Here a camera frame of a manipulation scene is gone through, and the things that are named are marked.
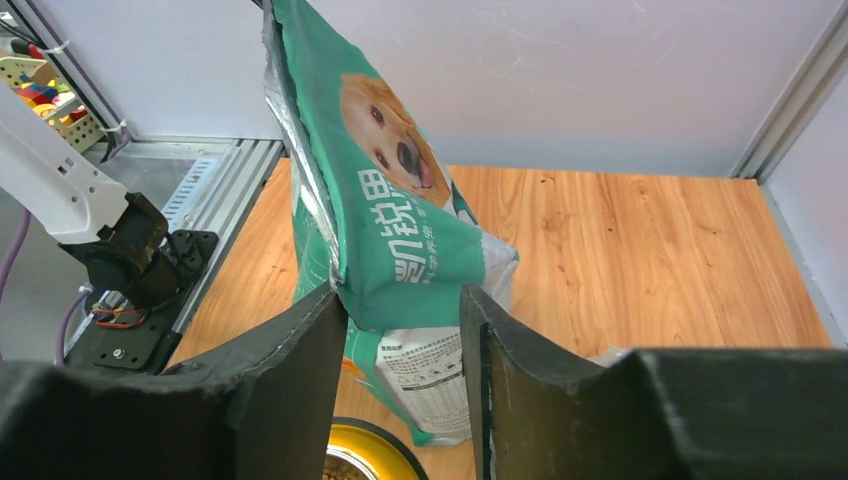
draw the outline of dog nose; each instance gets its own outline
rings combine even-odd
[[[398,143],[398,161],[404,170],[412,175],[418,175],[418,162],[412,150],[404,142]]]

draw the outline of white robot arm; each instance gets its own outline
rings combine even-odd
[[[76,152],[9,88],[0,86],[0,187],[86,266],[98,290],[152,307],[181,291],[179,271],[159,247],[162,213],[128,193]]]
[[[76,152],[9,88],[0,88],[0,188],[60,244],[95,242],[127,209],[127,189]]]

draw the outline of dog tongue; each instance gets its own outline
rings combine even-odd
[[[418,177],[421,179],[422,188],[430,188],[433,186],[433,172],[424,161],[418,163]]]

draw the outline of dog food bag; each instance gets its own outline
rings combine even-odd
[[[400,100],[305,0],[266,0],[266,93],[293,162],[297,297],[330,279],[344,370],[416,445],[470,436],[462,285],[509,307],[514,248],[482,231]]]

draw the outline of wooden floor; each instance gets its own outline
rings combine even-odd
[[[454,168],[482,225],[522,264],[513,314],[584,355],[610,345],[830,346],[752,181]],[[281,163],[174,361],[286,309],[297,266]],[[401,422],[343,377],[336,413],[408,444]],[[430,478],[473,478],[470,442],[414,449]]]

